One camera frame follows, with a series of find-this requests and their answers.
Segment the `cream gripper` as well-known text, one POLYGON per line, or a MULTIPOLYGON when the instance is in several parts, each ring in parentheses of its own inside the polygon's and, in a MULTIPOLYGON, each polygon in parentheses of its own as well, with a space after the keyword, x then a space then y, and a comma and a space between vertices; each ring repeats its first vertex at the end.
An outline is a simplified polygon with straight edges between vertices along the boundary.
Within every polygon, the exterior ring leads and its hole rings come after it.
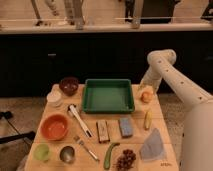
POLYGON ((147 86, 150 86, 152 89, 155 89, 155 80, 151 77, 144 76, 140 81, 138 89, 142 90, 147 86))

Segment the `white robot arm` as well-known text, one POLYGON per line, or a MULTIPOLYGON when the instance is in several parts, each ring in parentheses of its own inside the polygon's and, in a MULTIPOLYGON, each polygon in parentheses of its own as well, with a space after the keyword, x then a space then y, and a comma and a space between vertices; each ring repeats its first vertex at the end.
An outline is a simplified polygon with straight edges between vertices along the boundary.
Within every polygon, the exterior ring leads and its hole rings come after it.
POLYGON ((213 95, 178 71, 176 58, 172 49, 151 51, 139 89, 149 85, 157 92, 161 80, 167 83, 187 109, 180 171, 213 171, 213 95))

